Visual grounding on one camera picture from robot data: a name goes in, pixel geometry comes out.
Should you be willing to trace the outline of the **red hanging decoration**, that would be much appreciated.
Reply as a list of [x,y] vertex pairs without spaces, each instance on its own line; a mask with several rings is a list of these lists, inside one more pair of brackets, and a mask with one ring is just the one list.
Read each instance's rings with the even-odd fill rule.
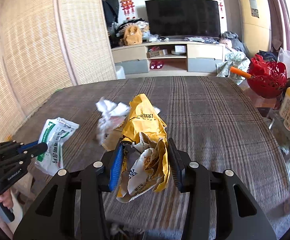
[[135,18],[135,5],[133,0],[120,0],[120,5],[126,20]]

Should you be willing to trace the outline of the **white yellow-cap bottle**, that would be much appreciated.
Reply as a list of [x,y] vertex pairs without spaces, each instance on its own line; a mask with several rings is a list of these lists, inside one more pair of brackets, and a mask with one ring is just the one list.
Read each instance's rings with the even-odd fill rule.
[[290,110],[290,87],[286,89],[285,96],[279,109],[279,115],[285,119]]

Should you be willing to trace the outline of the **orange carrot stick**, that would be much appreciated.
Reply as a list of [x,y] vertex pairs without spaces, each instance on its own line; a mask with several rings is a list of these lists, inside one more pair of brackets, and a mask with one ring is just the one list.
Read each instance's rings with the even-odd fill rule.
[[241,77],[244,77],[246,79],[250,79],[252,76],[251,74],[247,73],[247,72],[244,72],[238,68],[235,68],[233,66],[230,67],[230,72],[233,73],[233,74],[236,74],[238,76],[241,76]]

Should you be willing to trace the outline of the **white torn paper pieces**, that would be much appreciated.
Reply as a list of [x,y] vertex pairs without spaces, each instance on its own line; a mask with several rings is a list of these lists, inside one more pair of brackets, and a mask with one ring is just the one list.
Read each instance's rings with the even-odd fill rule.
[[97,124],[97,140],[106,150],[113,150],[119,139],[140,153],[166,141],[166,125],[158,116],[160,110],[145,94],[135,96],[129,105],[101,98],[96,106],[102,114]]

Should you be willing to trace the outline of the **beige TV cabinet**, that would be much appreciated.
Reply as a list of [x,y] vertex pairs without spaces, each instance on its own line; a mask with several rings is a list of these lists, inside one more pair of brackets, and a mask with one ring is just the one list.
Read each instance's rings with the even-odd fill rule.
[[116,66],[127,78],[216,76],[225,60],[225,45],[190,41],[144,42],[112,49]]

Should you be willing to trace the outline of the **plaid brown table cloth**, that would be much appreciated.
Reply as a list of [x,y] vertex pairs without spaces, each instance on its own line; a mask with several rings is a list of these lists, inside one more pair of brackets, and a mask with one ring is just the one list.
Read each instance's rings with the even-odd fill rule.
[[168,138],[209,170],[233,170],[264,211],[288,198],[290,182],[275,138],[248,96],[222,77],[147,77],[65,88],[54,93],[14,139],[38,140],[48,119],[75,122],[79,127],[63,145],[63,162],[70,172],[82,170],[104,153],[97,140],[102,116],[97,102],[105,98],[133,106],[139,95],[145,98],[146,109],[129,114],[136,127],[122,125],[118,135],[138,144],[144,133],[155,160],[151,173],[164,181],[127,203],[120,202],[115,193],[105,193],[108,220],[168,238],[181,237],[189,195],[178,191],[166,167]]

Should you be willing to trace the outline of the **red plastic fruit basket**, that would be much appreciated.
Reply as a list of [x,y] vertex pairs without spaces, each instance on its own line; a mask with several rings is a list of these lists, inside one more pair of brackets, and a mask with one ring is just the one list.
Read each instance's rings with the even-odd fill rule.
[[266,99],[278,97],[287,83],[285,64],[277,61],[265,61],[258,54],[251,58],[247,72],[251,75],[247,79],[251,90]]

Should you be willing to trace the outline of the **floral cloth pile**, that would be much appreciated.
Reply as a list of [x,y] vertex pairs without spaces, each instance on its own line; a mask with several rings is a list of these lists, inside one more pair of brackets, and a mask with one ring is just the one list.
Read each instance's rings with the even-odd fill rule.
[[251,61],[246,56],[245,45],[239,40],[238,34],[232,31],[222,33],[219,43],[225,45],[225,59],[216,64],[217,77],[228,77],[240,85],[245,78],[230,72],[230,68],[235,67],[247,72]]

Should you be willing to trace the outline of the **black flat television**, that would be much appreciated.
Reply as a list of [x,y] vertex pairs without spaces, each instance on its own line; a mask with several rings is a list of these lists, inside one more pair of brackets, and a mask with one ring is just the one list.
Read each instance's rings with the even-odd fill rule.
[[159,36],[219,38],[219,6],[212,0],[148,0],[150,33]]

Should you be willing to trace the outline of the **white green medicine bag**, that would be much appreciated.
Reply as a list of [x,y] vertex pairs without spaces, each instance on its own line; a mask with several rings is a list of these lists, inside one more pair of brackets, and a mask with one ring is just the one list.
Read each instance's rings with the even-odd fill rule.
[[47,150],[36,157],[35,166],[50,176],[63,169],[63,144],[78,128],[79,124],[61,117],[47,119],[38,140],[46,143]]

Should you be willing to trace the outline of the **yellow paper bag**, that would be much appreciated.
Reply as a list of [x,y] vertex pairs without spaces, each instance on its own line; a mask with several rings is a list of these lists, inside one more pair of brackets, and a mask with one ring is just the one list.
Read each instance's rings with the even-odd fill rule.
[[166,141],[159,141],[156,147],[147,147],[141,153],[128,145],[123,146],[126,158],[123,161],[117,200],[128,203],[149,190],[163,191],[170,176],[167,133]]

